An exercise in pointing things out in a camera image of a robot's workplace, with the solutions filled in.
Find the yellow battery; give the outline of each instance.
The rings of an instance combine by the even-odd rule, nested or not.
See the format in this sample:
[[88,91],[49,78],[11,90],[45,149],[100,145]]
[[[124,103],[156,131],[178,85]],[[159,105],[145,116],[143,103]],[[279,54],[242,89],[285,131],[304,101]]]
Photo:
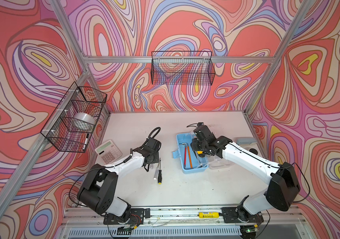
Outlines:
[[202,212],[199,213],[199,218],[218,218],[219,213],[216,212]]

